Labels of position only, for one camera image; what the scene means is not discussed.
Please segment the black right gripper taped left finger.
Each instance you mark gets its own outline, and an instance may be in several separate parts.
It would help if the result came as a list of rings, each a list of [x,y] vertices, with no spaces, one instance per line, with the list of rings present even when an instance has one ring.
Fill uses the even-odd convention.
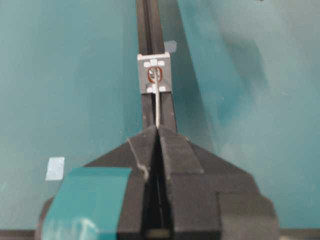
[[[141,240],[157,129],[150,126],[74,168],[43,206],[37,240]]]

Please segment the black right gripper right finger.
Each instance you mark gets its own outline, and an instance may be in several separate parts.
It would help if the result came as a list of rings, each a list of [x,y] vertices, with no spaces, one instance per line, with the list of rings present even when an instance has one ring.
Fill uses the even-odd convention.
[[[175,240],[277,240],[273,203],[253,176],[165,127],[158,130]]]

